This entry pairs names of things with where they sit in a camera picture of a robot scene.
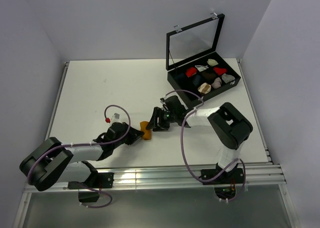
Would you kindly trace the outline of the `mustard yellow sock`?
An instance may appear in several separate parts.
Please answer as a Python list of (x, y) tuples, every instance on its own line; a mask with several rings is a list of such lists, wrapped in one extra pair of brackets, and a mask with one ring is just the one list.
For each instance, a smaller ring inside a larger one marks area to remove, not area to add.
[(148, 121), (141, 121), (140, 122), (140, 130), (143, 132), (142, 139), (145, 141), (152, 139), (152, 130), (147, 129)]

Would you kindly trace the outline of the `brown striped sock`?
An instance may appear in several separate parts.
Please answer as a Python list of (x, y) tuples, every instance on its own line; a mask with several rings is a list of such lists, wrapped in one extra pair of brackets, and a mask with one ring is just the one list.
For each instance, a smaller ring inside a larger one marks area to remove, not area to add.
[(205, 95), (205, 94), (208, 94), (208, 93), (210, 93), (211, 92), (211, 88), (212, 88), (212, 86), (210, 85), (210, 84), (208, 84), (208, 83), (203, 83), (203, 84), (201, 84), (199, 87), (198, 87), (198, 92), (200, 93), (200, 94), (203, 94), (203, 95)]

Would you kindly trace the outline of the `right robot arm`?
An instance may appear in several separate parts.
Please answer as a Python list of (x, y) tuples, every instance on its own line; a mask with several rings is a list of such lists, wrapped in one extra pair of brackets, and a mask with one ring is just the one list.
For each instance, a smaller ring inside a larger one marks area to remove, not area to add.
[(231, 103), (208, 109), (186, 109), (176, 95), (161, 99), (162, 108), (155, 107), (146, 129), (167, 131), (172, 123), (182, 128), (212, 127), (223, 144), (222, 154), (216, 165), (216, 177), (229, 182), (238, 168), (242, 144), (253, 131), (250, 121)]

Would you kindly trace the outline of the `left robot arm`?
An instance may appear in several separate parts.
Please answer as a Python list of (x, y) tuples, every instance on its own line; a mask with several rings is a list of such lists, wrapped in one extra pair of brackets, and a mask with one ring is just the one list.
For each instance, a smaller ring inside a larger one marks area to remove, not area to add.
[(87, 144), (64, 146), (56, 137), (50, 137), (21, 162), (19, 169), (27, 177), (28, 184), (40, 192), (63, 182), (75, 188), (108, 187), (110, 181), (102, 178), (90, 162), (108, 158), (117, 147), (132, 145), (143, 135), (143, 131), (125, 122), (114, 122)]

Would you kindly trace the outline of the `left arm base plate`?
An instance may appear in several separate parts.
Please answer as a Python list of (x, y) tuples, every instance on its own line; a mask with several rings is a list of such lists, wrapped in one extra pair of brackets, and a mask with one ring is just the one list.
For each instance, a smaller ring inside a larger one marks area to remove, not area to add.
[(84, 182), (69, 182), (67, 188), (82, 189), (81, 185), (93, 189), (109, 189), (112, 188), (114, 181), (114, 173), (95, 173), (91, 174)]

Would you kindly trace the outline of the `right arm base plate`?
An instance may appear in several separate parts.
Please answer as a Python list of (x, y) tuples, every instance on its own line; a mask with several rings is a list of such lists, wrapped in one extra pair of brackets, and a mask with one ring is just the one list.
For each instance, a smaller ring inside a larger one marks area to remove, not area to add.
[[(222, 169), (216, 166), (215, 169), (202, 169), (200, 171), (200, 179), (210, 180)], [(203, 185), (231, 185), (231, 184), (242, 184), (244, 181), (245, 175), (242, 168), (235, 167), (230, 172), (223, 172), (219, 177), (211, 182), (203, 182)]]

